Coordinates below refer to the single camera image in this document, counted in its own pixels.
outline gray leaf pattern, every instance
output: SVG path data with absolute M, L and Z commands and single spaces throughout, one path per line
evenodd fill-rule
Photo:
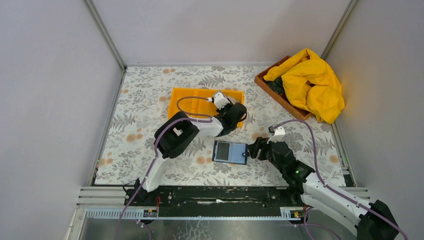
M 212 161 L 215 140 L 251 144 L 269 137 L 268 127 L 293 116 L 254 82 L 263 66 L 128 67 L 95 184 L 126 184 L 139 178 L 154 158 L 155 131 L 168 119 L 173 88 L 221 89 L 244 92 L 247 117 L 243 127 L 223 137 L 196 137 L 182 155 L 173 159 L 162 185 L 186 186 L 287 186 L 268 161 L 249 158 L 246 165 Z M 326 180 L 345 186 L 331 126 L 307 120 L 318 151 L 318 167 Z M 284 126 L 284 141 L 297 159 L 314 168 L 309 130 L 301 123 Z

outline yellow cloth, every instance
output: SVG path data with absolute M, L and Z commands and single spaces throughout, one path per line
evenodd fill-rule
M 320 122 L 332 124 L 345 108 L 342 86 L 334 71 L 308 48 L 272 67 L 263 79 L 274 81 L 279 76 L 289 102 L 315 114 Z

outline white wall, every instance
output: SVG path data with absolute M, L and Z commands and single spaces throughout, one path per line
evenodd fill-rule
M 119 80 L 83 1 L 0 2 L 0 239 L 63 239 Z
M 349 0 L 93 1 L 128 65 L 273 64 L 321 54 Z
M 423 12 L 422 0 L 360 1 L 328 58 L 343 86 L 336 122 L 356 179 L 409 239 L 423 238 L 424 222 Z

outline yellow container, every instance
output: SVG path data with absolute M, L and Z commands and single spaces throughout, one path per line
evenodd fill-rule
M 236 100 L 240 101 L 241 104 L 245 102 L 245 93 L 242 91 L 233 91 L 233 90 L 214 90 L 214 89 L 201 89 L 201 88 L 179 88 L 174 87 L 172 90 L 172 96 L 168 107 L 168 119 L 172 118 L 177 112 L 177 101 L 183 97 L 195 96 L 209 98 L 214 95 L 217 91 L 221 91 L 227 96 L 231 96 Z M 202 99 L 188 98 L 179 102 L 179 107 L 189 113 L 194 114 L 208 114 L 211 116 L 217 115 L 217 108 L 212 102 L 208 102 Z M 196 118 L 205 118 L 204 116 L 192 116 Z M 239 122 L 237 127 L 241 128 L 243 122 Z

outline brown wooden tray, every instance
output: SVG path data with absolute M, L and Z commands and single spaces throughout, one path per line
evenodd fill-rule
M 285 58 L 281 59 L 280 61 L 274 63 L 274 65 L 268 67 L 265 71 L 259 73 L 254 78 L 254 82 L 257 85 L 259 85 L 259 87 L 262 88 L 275 101 L 277 101 L 277 103 L 279 103 L 283 108 L 285 108 L 289 113 L 291 113 L 291 115 L 293 115 L 296 119 L 306 120 L 307 118 L 309 118 L 312 115 L 311 112 L 291 105 L 284 92 L 282 94 L 277 94 L 264 81 L 264 76 L 267 75 L 268 71 L 272 67 L 281 65 L 282 63 L 284 63 L 284 61 L 286 61 L 289 58 L 290 58 L 290 56 L 286 56 Z

